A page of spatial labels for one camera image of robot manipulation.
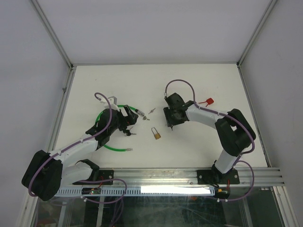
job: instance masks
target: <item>perforated metal strip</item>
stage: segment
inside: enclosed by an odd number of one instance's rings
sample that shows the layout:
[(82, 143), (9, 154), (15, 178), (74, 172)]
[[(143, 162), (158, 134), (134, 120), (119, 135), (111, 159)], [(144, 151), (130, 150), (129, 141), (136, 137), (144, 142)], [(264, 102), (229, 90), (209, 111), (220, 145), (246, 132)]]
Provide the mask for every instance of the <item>perforated metal strip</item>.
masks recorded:
[[(63, 187), (59, 189), (55, 196), (57, 197), (77, 197), (82, 195), (82, 186), (76, 187)], [(213, 196), (214, 188), (209, 188), (210, 194), (205, 194), (205, 196)], [(122, 187), (104, 187), (101, 189), (101, 194), (85, 195), (89, 196), (120, 196), (124, 192)], [(173, 193), (141, 193), (140, 187), (128, 187), (125, 196), (189, 196), (189, 194), (173, 194)], [(204, 196), (201, 194), (190, 194), (190, 196)]]

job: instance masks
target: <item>white table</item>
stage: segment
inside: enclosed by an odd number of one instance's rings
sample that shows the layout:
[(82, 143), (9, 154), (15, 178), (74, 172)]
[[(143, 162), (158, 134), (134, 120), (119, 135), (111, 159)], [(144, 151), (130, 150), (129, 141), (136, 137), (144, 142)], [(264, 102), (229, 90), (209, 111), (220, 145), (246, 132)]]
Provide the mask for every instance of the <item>white table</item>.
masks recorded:
[[(101, 168), (211, 167), (222, 151), (216, 130), (197, 122), (175, 126), (173, 131), (165, 125), (164, 88), (173, 79), (191, 83), (197, 101), (213, 98), (210, 108), (240, 109), (256, 132), (235, 64), (78, 66), (56, 148), (76, 140), (94, 124), (103, 110), (94, 93), (101, 92), (107, 97), (116, 96), (118, 104), (128, 104), (146, 114), (156, 109), (147, 115), (150, 121), (143, 121), (139, 116), (132, 129), (137, 135), (127, 137), (117, 130), (107, 143), (114, 148), (133, 148), (133, 151), (114, 152), (101, 148), (85, 158)], [(192, 100), (191, 89), (185, 83), (172, 83), (168, 95), (174, 92), (185, 102)], [(161, 139), (154, 138), (152, 127), (158, 130)], [(265, 167), (267, 164), (258, 137), (255, 143), (255, 151), (242, 159), (253, 167)]]

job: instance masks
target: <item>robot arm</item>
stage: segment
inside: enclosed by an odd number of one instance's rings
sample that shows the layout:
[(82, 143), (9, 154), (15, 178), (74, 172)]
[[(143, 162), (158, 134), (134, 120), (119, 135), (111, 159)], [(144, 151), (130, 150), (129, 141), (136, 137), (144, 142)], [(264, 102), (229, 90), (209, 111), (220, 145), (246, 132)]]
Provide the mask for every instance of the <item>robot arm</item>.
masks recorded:
[(43, 150), (36, 152), (22, 178), (22, 184), (28, 188), (31, 179), (39, 167), (56, 153), (59, 155), (48, 162), (33, 181), (31, 191), (43, 201), (51, 199), (60, 187), (80, 180), (97, 180), (99, 166), (88, 159), (81, 159), (84, 155), (92, 153), (104, 146), (117, 129), (123, 131), (127, 136), (130, 136), (131, 133), (127, 127), (136, 124), (138, 118), (138, 115), (132, 112), (127, 105), (124, 106), (127, 116), (123, 116), (115, 104), (112, 104), (112, 107), (112, 120), (110, 125), (98, 136), (85, 140), (103, 130), (108, 124), (109, 109), (105, 109), (100, 120), (77, 140), (81, 141), (79, 144), (71, 147), (64, 153), (61, 153), (61, 150), (69, 147), (73, 143), (50, 153), (46, 153)]
[[(193, 101), (185, 103), (177, 93), (166, 97), (165, 101), (168, 107), (165, 107), (163, 110), (168, 127), (173, 128), (173, 126), (186, 121), (195, 121), (217, 130), (223, 151), (212, 166), (212, 176), (211, 179), (208, 179), (208, 182), (210, 184), (218, 184), (220, 179), (232, 169), (241, 152), (251, 144), (247, 133), (227, 117), (199, 109), (194, 105)], [(238, 120), (248, 130), (252, 138), (256, 139), (256, 134), (240, 110), (233, 109), (229, 112), (220, 112)]]

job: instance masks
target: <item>brass padlock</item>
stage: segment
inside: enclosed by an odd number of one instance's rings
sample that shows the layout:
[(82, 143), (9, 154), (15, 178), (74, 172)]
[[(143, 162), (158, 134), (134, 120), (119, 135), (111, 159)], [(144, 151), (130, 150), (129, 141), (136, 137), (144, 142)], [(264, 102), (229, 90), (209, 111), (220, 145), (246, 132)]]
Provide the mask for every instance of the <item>brass padlock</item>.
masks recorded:
[(158, 131), (156, 130), (155, 127), (152, 127), (151, 128), (151, 131), (153, 133), (153, 136), (155, 137), (156, 140), (160, 139), (161, 138), (161, 135), (158, 133)]

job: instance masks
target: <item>green cable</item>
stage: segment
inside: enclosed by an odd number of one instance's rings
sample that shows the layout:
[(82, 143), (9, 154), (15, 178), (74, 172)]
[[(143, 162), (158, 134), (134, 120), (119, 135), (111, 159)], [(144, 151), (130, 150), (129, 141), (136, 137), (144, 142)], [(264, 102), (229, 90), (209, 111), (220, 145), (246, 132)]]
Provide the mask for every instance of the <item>green cable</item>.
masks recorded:
[[(131, 110), (136, 110), (136, 108), (133, 108), (132, 106), (129, 106), (129, 108)], [(98, 117), (96, 118), (96, 122), (100, 120), (100, 116), (102, 115), (103, 111), (101, 113), (99, 113)], [(123, 151), (130, 151), (133, 150), (132, 148), (127, 148), (127, 149), (117, 149), (117, 148), (112, 148), (108, 145), (103, 145), (105, 148), (109, 149), (109, 150), (113, 150), (113, 151), (118, 151), (118, 152), (123, 152)]]

